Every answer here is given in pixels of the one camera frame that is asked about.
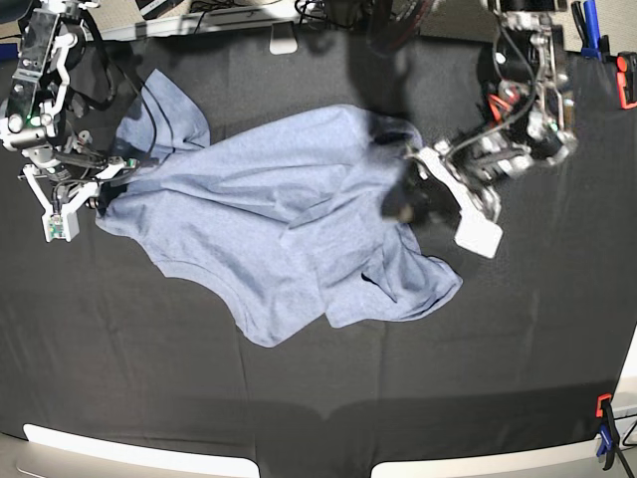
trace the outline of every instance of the blue clamp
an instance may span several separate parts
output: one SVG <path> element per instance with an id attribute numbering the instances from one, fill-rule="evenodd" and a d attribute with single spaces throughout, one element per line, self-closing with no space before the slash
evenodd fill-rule
<path id="1" fill-rule="evenodd" d="M 613 439 L 610 435 L 610 430 L 608 430 L 606 425 L 601 425 L 599 428 L 599 434 L 601 435 L 601 445 L 599 445 L 599 449 L 597 450 L 597 458 L 601 455 L 605 455 L 613 449 Z"/>
<path id="2" fill-rule="evenodd" d="M 594 58 L 605 61 L 610 56 L 610 42 L 608 35 L 603 37 L 599 33 L 599 20 L 597 18 L 597 5 L 595 0 L 586 0 L 582 13 L 580 1 L 573 2 L 570 6 L 577 32 L 581 38 L 581 55 L 586 58 Z"/>
<path id="3" fill-rule="evenodd" d="M 18 58 L 18 45 L 15 43 L 0 43 L 0 61 Z"/>

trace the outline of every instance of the red clamp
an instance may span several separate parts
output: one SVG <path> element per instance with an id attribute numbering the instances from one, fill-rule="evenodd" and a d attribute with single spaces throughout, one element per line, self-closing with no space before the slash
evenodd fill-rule
<path id="1" fill-rule="evenodd" d="M 602 418 L 604 416 L 604 410 L 601 408 L 601 404 L 604 400 L 610 400 L 613 397 L 611 393 L 604 393 L 603 395 L 599 395 L 597 397 L 597 409 L 595 410 L 595 416 L 597 418 Z"/>
<path id="2" fill-rule="evenodd" d="M 620 53 L 617 56 L 617 70 L 617 90 L 621 108 L 637 108 L 637 53 Z"/>

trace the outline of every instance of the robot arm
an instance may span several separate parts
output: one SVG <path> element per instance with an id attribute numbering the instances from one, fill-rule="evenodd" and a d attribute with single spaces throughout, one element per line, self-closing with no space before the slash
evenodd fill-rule
<path id="1" fill-rule="evenodd" d="M 393 0 L 376 1 L 390 7 Z M 577 141 L 563 34 L 551 21 L 552 14 L 566 9 L 566 0 L 488 1 L 500 32 L 493 50 L 499 80 L 488 97 L 493 122 L 468 139 L 456 144 L 441 141 L 410 157 L 417 165 L 418 189 L 426 191 L 432 182 L 442 183 L 459 206 L 456 242 L 494 257 L 503 234 L 497 225 L 501 202 L 494 183 L 504 176 L 517 177 L 537 164 L 560 164 L 575 150 Z M 66 119 L 67 113 L 80 117 L 89 108 L 104 110 L 115 96 L 106 51 L 89 13 L 99 4 L 100 0 L 34 0 L 19 21 L 21 56 L 4 114 L 0 112 L 0 139 L 7 149 L 19 150 L 31 160 L 23 177 L 45 209 L 42 221 L 47 241 L 71 241 L 78 234 L 78 209 L 85 203 L 96 206 L 105 182 L 138 167 L 134 159 L 94 150 L 91 135 L 75 133 Z M 391 51 L 413 32 L 432 4 L 432 0 L 413 0 L 407 12 L 411 13 L 400 20 L 397 31 L 385 29 L 386 22 L 376 25 L 370 47 Z M 73 91 L 70 85 L 69 71 L 80 61 L 88 33 L 96 40 L 109 83 L 102 102 Z M 39 179 L 53 184 L 50 195 Z M 430 201 L 427 207 L 435 209 L 436 204 Z"/>
<path id="2" fill-rule="evenodd" d="M 499 82 L 488 97 L 493 122 L 455 145 L 443 140 L 411 155 L 422 194 L 436 181 L 453 195 L 460 213 L 456 243 L 488 258 L 503 235 L 494 183 L 536 165 L 559 165 L 577 146 L 563 33 L 551 21 L 566 7 L 565 0 L 490 0 L 499 22 L 493 48 Z M 436 209 L 422 198 L 413 202 Z"/>
<path id="3" fill-rule="evenodd" d="M 0 119 L 0 139 L 9 150 L 31 160 L 23 176 L 45 209 L 45 238 L 71 241 L 79 232 L 77 211 L 95 204 L 101 185 L 134 160 L 108 157 L 91 146 L 87 131 L 75 133 L 67 115 L 83 116 L 89 108 L 104 110 L 115 96 L 115 84 L 100 32 L 88 12 L 99 1 L 41 0 L 31 3 L 19 21 L 22 45 L 9 99 Z M 69 71 L 82 58 L 88 34 L 98 47 L 109 83 L 106 99 L 97 102 L 73 91 Z M 50 197 L 38 179 L 53 184 Z"/>

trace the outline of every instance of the black fabric surface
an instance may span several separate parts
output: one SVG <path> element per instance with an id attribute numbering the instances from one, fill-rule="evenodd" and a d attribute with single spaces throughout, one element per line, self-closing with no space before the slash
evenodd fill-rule
<path id="1" fill-rule="evenodd" d="M 215 140 L 337 103 L 406 116 L 428 140 L 482 122 L 480 45 L 418 39 L 380 60 L 335 32 L 305 33 L 282 57 L 268 41 L 256 30 L 113 48 L 143 78 L 171 78 Z M 635 328 L 637 113 L 619 109 L 610 67 L 572 60 L 579 151 L 500 187 L 497 258 L 458 249 L 442 226 L 417 231 L 465 279 L 449 305 L 407 324 L 320 319 L 271 350 L 89 211 L 72 243 L 46 244 L 40 206 L 15 179 L 23 161 L 0 150 L 0 431 L 34 423 L 247 457 L 276 478 L 592 438 L 596 397 L 613 391 Z M 1 65 L 4 96 L 14 68 Z M 120 90 L 86 120 L 102 143 L 132 100 Z"/>

